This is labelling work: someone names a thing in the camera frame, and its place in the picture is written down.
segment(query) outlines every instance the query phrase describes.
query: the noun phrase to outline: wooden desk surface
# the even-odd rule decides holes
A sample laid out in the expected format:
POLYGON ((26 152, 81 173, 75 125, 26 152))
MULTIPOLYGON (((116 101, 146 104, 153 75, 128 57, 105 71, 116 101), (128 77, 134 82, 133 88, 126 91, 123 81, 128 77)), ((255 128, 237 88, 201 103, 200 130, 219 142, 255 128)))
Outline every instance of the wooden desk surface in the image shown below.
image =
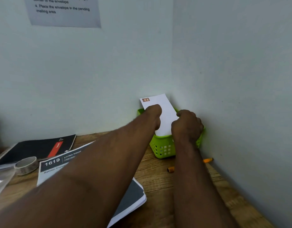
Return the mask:
MULTIPOLYGON (((78 136, 73 149, 94 141, 103 134, 105 133, 78 136)), ((170 166, 174 166, 174 157, 157 159, 148 146, 135 174, 136 180, 144 187, 147 202, 113 225, 113 228, 174 227, 173 174, 167 173, 167 168, 170 166)), ((209 164, 206 166, 226 206, 241 227, 273 227, 214 168, 209 164)), ((37 177, 38 169, 26 176, 14 176, 0 194, 0 209, 36 187, 37 177)))

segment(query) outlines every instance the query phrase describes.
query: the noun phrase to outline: yellow pencil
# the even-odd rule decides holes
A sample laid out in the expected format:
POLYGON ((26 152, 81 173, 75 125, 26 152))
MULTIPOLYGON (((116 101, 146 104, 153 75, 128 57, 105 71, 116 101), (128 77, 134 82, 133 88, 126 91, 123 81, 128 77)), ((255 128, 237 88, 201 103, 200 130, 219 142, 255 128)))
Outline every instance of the yellow pencil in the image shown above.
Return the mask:
MULTIPOLYGON (((213 160, 213 158, 203 159, 203 163, 209 163, 213 160)), ((174 166, 167 168, 167 172, 172 174, 174 172, 174 166)))

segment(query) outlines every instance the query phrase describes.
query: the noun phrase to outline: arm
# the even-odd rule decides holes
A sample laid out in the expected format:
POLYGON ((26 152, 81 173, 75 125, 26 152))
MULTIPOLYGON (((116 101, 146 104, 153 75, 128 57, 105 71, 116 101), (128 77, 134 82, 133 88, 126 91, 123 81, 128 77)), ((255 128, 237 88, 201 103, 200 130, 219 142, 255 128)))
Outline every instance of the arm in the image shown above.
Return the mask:
POLYGON ((0 227, 106 228, 160 126, 159 105, 95 141, 0 212, 0 227))
POLYGON ((188 110, 178 113, 172 124, 177 152, 174 172, 174 210, 176 226, 239 227, 213 185, 196 147, 204 126, 188 110))

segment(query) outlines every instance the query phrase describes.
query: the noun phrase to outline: green basket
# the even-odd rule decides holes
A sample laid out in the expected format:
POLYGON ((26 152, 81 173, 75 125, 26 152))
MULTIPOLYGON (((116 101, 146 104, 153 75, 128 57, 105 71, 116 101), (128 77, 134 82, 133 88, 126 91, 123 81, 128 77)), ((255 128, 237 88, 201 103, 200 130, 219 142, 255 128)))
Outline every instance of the green basket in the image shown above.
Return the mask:
MULTIPOLYGON (((138 109, 137 116, 141 115, 144 111, 145 111, 144 109, 138 109)), ((203 134, 201 134, 201 136, 196 142, 198 148, 200 147, 201 144, 202 135, 203 134)), ((154 134, 150 142, 150 147, 157 158, 175 156, 175 147, 172 135, 156 136, 154 134)))

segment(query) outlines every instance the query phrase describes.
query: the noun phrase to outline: tape roll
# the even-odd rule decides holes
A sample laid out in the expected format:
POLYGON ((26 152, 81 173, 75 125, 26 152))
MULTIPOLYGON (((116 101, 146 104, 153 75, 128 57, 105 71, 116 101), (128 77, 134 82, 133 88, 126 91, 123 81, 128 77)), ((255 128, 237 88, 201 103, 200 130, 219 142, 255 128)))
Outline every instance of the tape roll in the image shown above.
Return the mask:
POLYGON ((17 175, 24 175, 31 173, 38 168, 38 161, 36 157, 27 157, 18 161, 15 166, 15 172, 17 175))

